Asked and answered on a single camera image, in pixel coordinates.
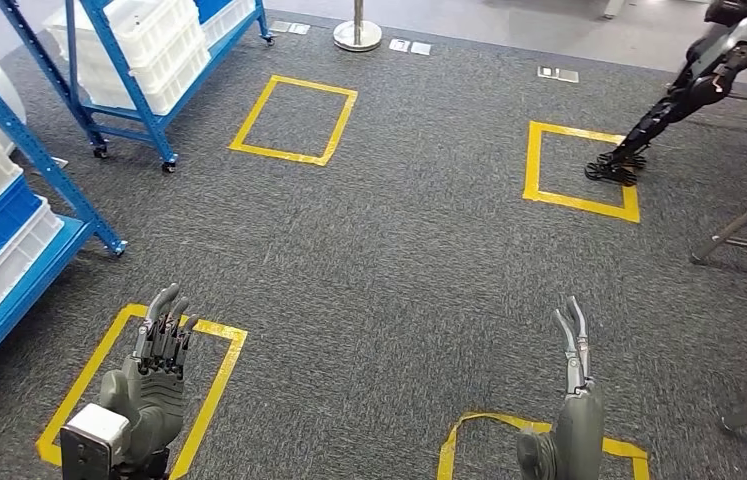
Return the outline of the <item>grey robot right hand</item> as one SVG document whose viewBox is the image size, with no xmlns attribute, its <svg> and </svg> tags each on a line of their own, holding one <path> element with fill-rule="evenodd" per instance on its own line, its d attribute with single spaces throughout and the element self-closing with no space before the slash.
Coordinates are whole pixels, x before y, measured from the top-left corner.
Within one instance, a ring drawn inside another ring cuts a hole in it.
<svg viewBox="0 0 747 480">
<path fill-rule="evenodd" d="M 592 375 L 588 324 L 574 296 L 566 313 L 552 318 L 564 334 L 566 388 L 560 413 L 548 432 L 524 430 L 517 461 L 524 479 L 597 479 L 603 459 L 604 393 Z"/>
</svg>

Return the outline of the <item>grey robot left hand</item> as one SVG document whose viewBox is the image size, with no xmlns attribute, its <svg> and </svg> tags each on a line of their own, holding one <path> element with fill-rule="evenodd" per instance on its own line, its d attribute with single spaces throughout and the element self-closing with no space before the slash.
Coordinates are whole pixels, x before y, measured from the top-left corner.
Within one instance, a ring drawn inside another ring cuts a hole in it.
<svg viewBox="0 0 747 480">
<path fill-rule="evenodd" d="M 146 464 L 183 427 L 184 365 L 197 319 L 180 324 L 189 300 L 179 292 L 180 286 L 172 283 L 156 294 L 139 325 L 133 352 L 102 379 L 100 405 L 128 420 L 130 440 L 123 457 L 130 466 Z"/>
</svg>

